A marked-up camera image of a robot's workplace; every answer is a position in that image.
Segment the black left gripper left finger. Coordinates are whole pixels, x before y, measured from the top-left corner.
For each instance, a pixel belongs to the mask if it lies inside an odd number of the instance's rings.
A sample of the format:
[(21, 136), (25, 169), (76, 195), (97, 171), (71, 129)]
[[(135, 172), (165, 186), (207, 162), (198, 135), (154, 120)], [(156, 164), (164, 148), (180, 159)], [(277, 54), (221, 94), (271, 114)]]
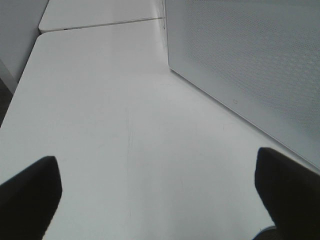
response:
[(41, 240), (62, 197), (57, 159), (45, 156), (0, 186), (0, 238)]

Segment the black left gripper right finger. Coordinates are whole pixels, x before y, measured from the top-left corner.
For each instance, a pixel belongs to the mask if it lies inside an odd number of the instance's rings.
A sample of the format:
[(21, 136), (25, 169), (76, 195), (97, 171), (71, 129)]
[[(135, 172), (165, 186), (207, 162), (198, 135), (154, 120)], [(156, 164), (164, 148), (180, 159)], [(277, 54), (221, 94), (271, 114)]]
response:
[(261, 147), (257, 152), (254, 185), (274, 222), (256, 239), (320, 238), (319, 174), (270, 147)]

